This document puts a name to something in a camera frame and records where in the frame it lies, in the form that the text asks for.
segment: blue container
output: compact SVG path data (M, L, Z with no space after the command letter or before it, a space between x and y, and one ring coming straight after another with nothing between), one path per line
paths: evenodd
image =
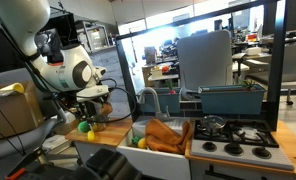
M158 100L161 112L166 112L166 106L168 106L168 111L170 113L180 112L180 88L174 88L176 94L169 94L168 88L154 89L158 94ZM142 112L155 112L154 98L151 93L145 93L145 104L140 104Z
M266 90L243 90L240 85L199 87L202 111L205 114L260 114Z

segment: chair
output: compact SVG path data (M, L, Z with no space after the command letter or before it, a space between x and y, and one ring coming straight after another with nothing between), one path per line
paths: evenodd
M246 79L252 79L258 83L268 86L269 72L248 74L246 75ZM285 46L281 89L288 89L286 103L288 105L292 105L293 102L290 98L291 90L296 89L296 43Z
M31 80L31 76L25 68L0 73L0 85L25 80ZM27 155L33 152L36 148L42 147L42 144L49 132L56 126L59 126L66 121L64 112L56 108L52 100L44 100L44 97L47 96L46 94L37 89L36 96L41 108L41 112L45 117L52 117L53 115L57 114L59 115L59 118L47 119L38 128L19 135ZM11 141L17 149L22 149L21 144L16 136L10 137L8 140ZM19 155L19 153L10 145L9 142L7 142L5 139L0 140L0 179L4 178L6 173L9 173L10 170L12 170L12 168L14 168L21 159L23 159L23 157Z
M233 82L230 35L219 30L180 39L177 44L181 94L193 99L199 86Z

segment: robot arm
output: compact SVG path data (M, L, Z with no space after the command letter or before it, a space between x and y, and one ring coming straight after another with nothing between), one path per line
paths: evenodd
M93 66L81 45L63 48L61 50L63 63L54 65L46 63L38 52L34 37L46 25L49 16L50 7L47 0L0 0L0 22L3 28L18 49L25 56L32 57L30 63L49 83L46 83L48 89L78 91L79 102L109 93L107 85L97 85L106 69Z

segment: black frame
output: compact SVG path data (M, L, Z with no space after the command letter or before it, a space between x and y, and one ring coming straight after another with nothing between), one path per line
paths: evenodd
M277 6L277 3L280 3L276 13L276 23L275 23L275 36L274 36L274 43L273 43L273 53L271 58L271 68L269 74L269 85L268 85L268 97L267 97L267 115L266 121L267 124L273 131L277 130L277 122L278 122L278 111L279 111L279 97L280 97L280 88L281 88L281 78L282 78L282 68L283 68L283 56L284 56L284 44L285 44L285 33L286 33L286 17L287 17L287 7L289 0L258 0L253 1L245 4L241 4L238 6L229 7L223 10L211 12L208 14L203 14L200 16L196 16L189 19L184 19L180 21L176 21L170 24L166 24L163 26L158 26L151 29L146 29L140 32L134 32L122 36L116 37L116 44L117 44L117 52L119 56L120 65L123 72L123 78L125 81L126 90L131 93L133 97L136 97L135 90L133 87L133 83L131 80L130 72L128 70L128 63L125 56L125 52L122 46L121 40L126 38L131 38L137 35L145 34L147 32L151 32L160 28L165 27L175 27L184 24L188 24L194 21L203 20L223 14L231 14L236 11L241 11L244 9L249 9L252 7L265 5L274 3ZM128 98L130 109L135 108L135 104L132 103L132 100ZM133 121L139 116L138 108L135 113L132 115Z

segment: pot lid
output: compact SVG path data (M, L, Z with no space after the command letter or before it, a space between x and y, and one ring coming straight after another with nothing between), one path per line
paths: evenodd
M200 120L204 127L208 128L222 128L226 125L226 120L220 116L208 115Z

